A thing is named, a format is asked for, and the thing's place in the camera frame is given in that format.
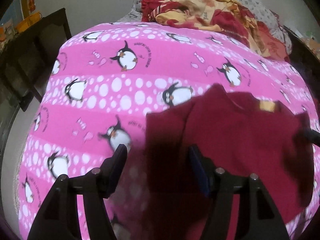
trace cartoon penguin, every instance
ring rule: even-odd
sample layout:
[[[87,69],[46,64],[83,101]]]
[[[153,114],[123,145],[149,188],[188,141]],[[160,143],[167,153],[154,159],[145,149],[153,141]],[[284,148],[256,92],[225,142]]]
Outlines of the cartoon penguin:
[[[57,179],[61,174],[68,175],[68,156],[57,156],[58,152],[52,154],[47,161],[48,169],[52,176]]]
[[[311,100],[309,93],[307,93],[306,91],[304,92],[304,94],[306,95],[306,97]]]
[[[292,82],[292,80],[291,80],[288,76],[286,76],[286,77],[287,77],[286,80],[287,80],[290,84],[294,85],[294,83]]]
[[[293,66],[290,65],[290,68],[295,74],[299,74],[299,72]]]
[[[34,131],[38,130],[40,121],[41,121],[41,114],[39,113],[37,115],[37,118],[33,120],[33,122],[35,123],[35,127],[33,128]]]
[[[265,71],[269,71],[267,65],[261,59],[259,59],[258,62],[264,68]]]
[[[215,42],[215,43],[218,43],[218,44],[220,44],[220,45],[223,45],[223,43],[222,43],[221,41],[216,40],[212,35],[211,35],[210,38],[206,38],[206,39],[209,39],[209,40],[211,40],[211,41],[213,41],[213,42]]]
[[[146,25],[146,24],[139,24],[139,25],[135,25],[135,26],[138,26],[138,27],[149,27],[149,25]]]
[[[92,33],[88,33],[85,36],[83,36],[82,38],[84,39],[84,41],[88,41],[88,40],[97,40],[97,38],[99,37],[99,35],[103,33],[102,32],[92,32]]]
[[[33,193],[32,193],[32,190],[31,190],[31,187],[30,187],[30,184],[28,182],[28,175],[26,175],[26,181],[25,183],[22,182],[22,186],[25,190],[25,194],[26,194],[26,201],[28,203],[32,203],[33,202]]]
[[[237,40],[235,40],[235,39],[233,39],[233,38],[231,38],[231,37],[228,37],[228,36],[227,36],[227,38],[228,38],[228,40],[231,41],[232,43],[234,43],[234,44],[236,44],[236,45],[240,45],[239,41],[237,41]]]
[[[303,111],[308,112],[308,110],[303,105],[301,105],[301,108]]]
[[[65,95],[69,98],[70,103],[72,100],[81,101],[83,100],[83,91],[85,89],[86,80],[77,81],[78,79],[73,80],[71,83],[66,85],[64,90]]]
[[[138,63],[136,54],[129,49],[127,41],[125,42],[124,48],[120,49],[117,56],[111,57],[110,59],[118,61],[121,67],[121,71],[132,70]]]
[[[117,124],[110,126],[107,133],[99,133],[99,137],[107,139],[110,147],[115,151],[119,144],[124,144],[127,147],[128,153],[131,149],[131,138],[130,135],[121,127],[119,116],[116,115]]]
[[[243,60],[244,60],[250,67],[253,67],[255,70],[260,71],[256,65],[254,65],[254,64],[252,64],[251,62],[247,61],[245,58],[244,58]]]
[[[192,97],[192,87],[176,87],[178,84],[175,82],[162,93],[162,99],[168,106],[182,104]]]
[[[110,221],[110,224],[117,240],[130,240],[130,232],[119,222],[116,214],[113,215],[113,219]]]
[[[60,61],[57,59],[55,62],[54,62],[54,65],[53,65],[53,68],[52,68],[52,72],[51,74],[52,75],[55,75],[59,72],[60,70]]]
[[[290,101],[289,97],[287,96],[287,94],[282,89],[280,89],[280,93],[283,94],[285,100],[287,100],[287,102],[289,104],[291,104],[291,101]]]
[[[170,38],[174,39],[175,41],[179,41],[179,42],[183,41],[183,42],[192,43],[188,37],[179,36],[179,35],[174,34],[174,33],[167,33],[167,36],[169,36]]]
[[[227,63],[222,65],[222,68],[217,68],[221,73],[224,73],[226,79],[230,83],[230,87],[239,86],[241,84],[241,75],[239,71],[227,60]]]

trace pink bedsheet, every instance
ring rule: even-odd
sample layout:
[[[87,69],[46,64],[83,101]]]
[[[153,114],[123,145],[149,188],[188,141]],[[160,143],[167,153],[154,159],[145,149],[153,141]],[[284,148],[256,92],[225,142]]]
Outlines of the pink bedsheet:
[[[212,84],[282,101],[293,113],[308,111],[319,130],[309,90],[286,62],[266,60],[239,42],[209,31],[156,23],[100,24],[60,49],[31,126],[19,173],[20,232],[27,239],[36,213],[60,174],[85,174],[119,143],[129,155],[116,192],[105,201],[121,239],[151,239],[139,220],[148,205],[144,159],[145,116],[202,95]],[[294,236],[319,205],[319,148],[314,147],[315,190],[304,219],[287,224]],[[89,239],[82,197],[78,214]]]

